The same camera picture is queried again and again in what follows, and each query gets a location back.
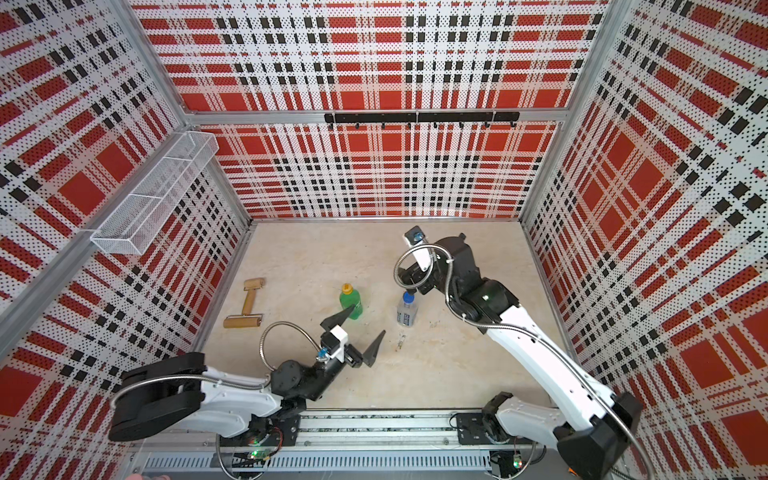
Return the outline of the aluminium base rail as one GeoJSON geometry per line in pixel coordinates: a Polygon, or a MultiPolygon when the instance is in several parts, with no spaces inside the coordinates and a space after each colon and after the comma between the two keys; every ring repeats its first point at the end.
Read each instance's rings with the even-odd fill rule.
{"type": "Polygon", "coordinates": [[[499,478],[520,462],[525,478],[575,474],[552,447],[528,438],[491,442],[477,409],[311,409],[254,445],[215,445],[209,433],[168,430],[131,446],[120,474],[145,479],[329,477],[347,472],[471,472],[499,478]]]}

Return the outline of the wooden double roller tool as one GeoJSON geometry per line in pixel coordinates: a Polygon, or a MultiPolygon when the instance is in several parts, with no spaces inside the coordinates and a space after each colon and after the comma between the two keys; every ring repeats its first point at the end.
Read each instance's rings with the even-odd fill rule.
{"type": "Polygon", "coordinates": [[[241,313],[229,315],[223,321],[224,329],[258,328],[262,323],[262,315],[253,312],[255,299],[259,290],[266,283],[262,277],[248,279],[243,283],[243,291],[246,293],[241,313]]]}

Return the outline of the clear small water bottle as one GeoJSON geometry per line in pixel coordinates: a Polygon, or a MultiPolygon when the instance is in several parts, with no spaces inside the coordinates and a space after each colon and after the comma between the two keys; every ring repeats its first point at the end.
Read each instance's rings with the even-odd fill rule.
{"type": "Polygon", "coordinates": [[[397,323],[403,327],[412,327],[415,324],[415,318],[418,311],[418,305],[415,301],[411,304],[407,304],[403,301],[403,295],[401,301],[397,307],[397,323]]]}

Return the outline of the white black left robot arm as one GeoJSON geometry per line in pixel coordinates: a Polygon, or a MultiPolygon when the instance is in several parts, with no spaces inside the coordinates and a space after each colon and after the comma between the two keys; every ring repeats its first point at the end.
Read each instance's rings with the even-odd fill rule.
{"type": "Polygon", "coordinates": [[[168,428],[215,433],[223,438],[265,435],[319,400],[345,367],[375,364],[385,335],[365,351],[352,345],[343,328],[351,308],[324,319],[313,347],[316,360],[304,365],[286,360],[265,378],[233,375],[205,363],[192,352],[130,370],[110,400],[108,438],[132,442],[168,428]]]}

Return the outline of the black wall hook rail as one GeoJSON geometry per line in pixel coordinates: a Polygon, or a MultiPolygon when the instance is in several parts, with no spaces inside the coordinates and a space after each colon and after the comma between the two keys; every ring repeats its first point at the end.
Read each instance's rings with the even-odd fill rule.
{"type": "Polygon", "coordinates": [[[353,125],[355,128],[363,124],[413,124],[413,123],[480,123],[494,122],[515,125],[521,117],[518,111],[439,111],[439,112],[384,112],[384,113],[326,113],[324,120],[328,125],[353,125]]]}

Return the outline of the green plastic soda bottle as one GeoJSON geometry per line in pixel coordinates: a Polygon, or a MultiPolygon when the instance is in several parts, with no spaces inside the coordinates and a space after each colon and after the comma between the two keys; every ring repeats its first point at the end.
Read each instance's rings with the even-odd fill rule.
{"type": "Polygon", "coordinates": [[[349,316],[352,320],[358,320],[363,313],[363,305],[360,292],[353,287],[351,294],[344,294],[341,289],[339,301],[343,309],[355,305],[354,312],[349,316]]]}

